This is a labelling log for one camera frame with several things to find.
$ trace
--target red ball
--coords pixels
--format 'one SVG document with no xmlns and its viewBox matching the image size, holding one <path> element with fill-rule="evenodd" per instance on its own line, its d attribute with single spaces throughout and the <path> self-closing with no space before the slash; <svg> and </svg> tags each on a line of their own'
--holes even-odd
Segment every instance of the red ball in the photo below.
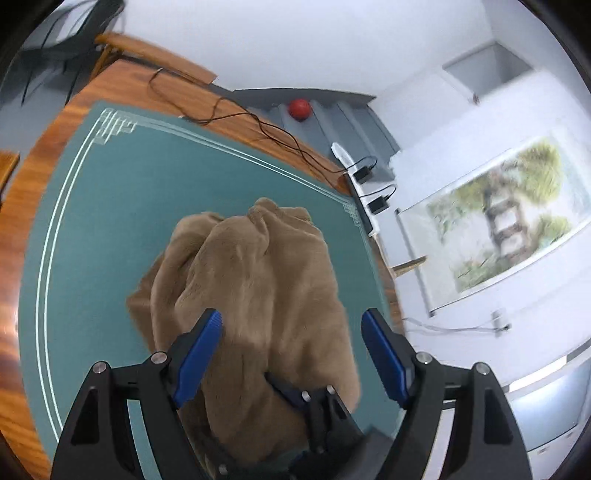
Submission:
<svg viewBox="0 0 591 480">
<path fill-rule="evenodd" d="M 308 100 L 298 98 L 290 102 L 288 111 L 293 118 L 299 122 L 303 122 L 312 113 L 312 107 L 310 106 L 310 102 L 308 102 Z"/>
</svg>

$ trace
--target metal screw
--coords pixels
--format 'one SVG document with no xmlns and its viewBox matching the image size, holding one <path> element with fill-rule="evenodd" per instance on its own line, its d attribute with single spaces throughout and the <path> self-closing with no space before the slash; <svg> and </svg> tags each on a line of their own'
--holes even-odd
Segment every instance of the metal screw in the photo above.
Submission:
<svg viewBox="0 0 591 480">
<path fill-rule="evenodd" d="M 428 365 L 433 361 L 433 357 L 430 353 L 427 352 L 419 352 L 417 353 L 417 360 L 422 364 Z"/>
<path fill-rule="evenodd" d="M 156 352 L 150 357 L 150 360 L 152 360 L 153 364 L 163 364 L 167 358 L 166 353 Z"/>
<path fill-rule="evenodd" d="M 482 362 L 478 362 L 476 364 L 476 371 L 482 375 L 487 375 L 491 372 L 491 368 L 487 364 L 483 364 Z"/>
<path fill-rule="evenodd" d="M 107 364 L 104 362 L 97 362 L 92 366 L 92 371 L 95 374 L 101 374 L 105 370 L 107 370 Z"/>
</svg>

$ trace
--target brown fleece cloth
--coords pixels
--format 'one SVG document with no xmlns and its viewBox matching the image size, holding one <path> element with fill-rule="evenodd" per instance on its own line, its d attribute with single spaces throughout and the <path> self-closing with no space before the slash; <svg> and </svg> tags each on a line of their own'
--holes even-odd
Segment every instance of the brown fleece cloth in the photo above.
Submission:
<svg viewBox="0 0 591 480">
<path fill-rule="evenodd" d="M 267 384 L 334 386 L 353 411 L 359 377 L 322 233 L 303 208 L 259 199 L 246 216 L 182 219 L 127 301 L 152 351 L 167 350 L 211 307 L 223 336 L 197 397 L 181 409 L 196 444 L 210 432 L 242 465 L 307 444 L 296 413 Z"/>
</svg>

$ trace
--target black charger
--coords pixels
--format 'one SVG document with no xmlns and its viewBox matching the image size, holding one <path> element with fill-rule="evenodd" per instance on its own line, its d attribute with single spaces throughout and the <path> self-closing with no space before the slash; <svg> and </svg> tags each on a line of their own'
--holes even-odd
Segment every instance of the black charger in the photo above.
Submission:
<svg viewBox="0 0 591 480">
<path fill-rule="evenodd" d="M 394 190 L 391 193 L 388 193 L 386 196 L 380 195 L 379 197 L 377 197 L 377 198 L 373 199 L 371 202 L 369 202 L 367 205 L 369 208 L 369 211 L 371 213 L 373 213 L 374 215 L 376 215 L 377 213 L 383 212 L 386 208 L 389 207 L 388 199 L 392 195 L 394 195 L 394 192 L 396 192 L 396 185 L 395 184 L 388 185 L 387 187 L 384 187 L 383 189 L 378 190 L 377 192 L 367 193 L 366 195 L 362 195 L 359 198 L 369 197 L 370 195 L 375 195 L 376 193 L 379 193 L 382 190 L 385 190 L 389 187 L 394 187 Z"/>
<path fill-rule="evenodd" d="M 358 171 L 353 173 L 353 178 L 359 184 L 368 181 L 373 176 L 373 174 L 371 173 L 372 168 L 373 167 L 368 167 L 367 165 L 364 165 Z"/>
<path fill-rule="evenodd" d="M 358 163 L 362 162 L 366 158 L 373 158 L 374 163 L 369 166 L 364 165 L 363 167 L 360 167 L 359 169 L 357 169 L 357 171 L 355 173 L 353 173 L 353 178 L 359 184 L 365 183 L 373 176 L 371 171 L 378 164 L 378 157 L 376 157 L 375 155 L 366 155 L 361 160 L 356 161 L 353 165 L 351 165 L 350 167 L 347 168 L 347 170 L 348 170 L 349 168 L 357 165 Z"/>
</svg>

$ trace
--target green table mat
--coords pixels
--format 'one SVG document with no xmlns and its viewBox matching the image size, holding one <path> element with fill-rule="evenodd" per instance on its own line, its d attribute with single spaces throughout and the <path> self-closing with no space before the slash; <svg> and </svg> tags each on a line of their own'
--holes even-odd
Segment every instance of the green table mat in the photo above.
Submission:
<svg viewBox="0 0 591 480">
<path fill-rule="evenodd" d="M 361 338 L 362 313 L 388 316 L 367 237 L 351 199 L 283 162 L 172 116 L 97 103 L 68 143 L 30 234 L 19 303 L 25 390 L 53 458 L 92 364 L 142 362 L 149 352 L 126 296 L 176 223 L 203 211 L 244 215 L 260 197 L 308 209 L 329 246 L 348 316 L 362 398 L 354 418 L 394 434 L 389 401 Z M 158 479 L 137 402 L 130 415 L 147 479 Z"/>
</svg>

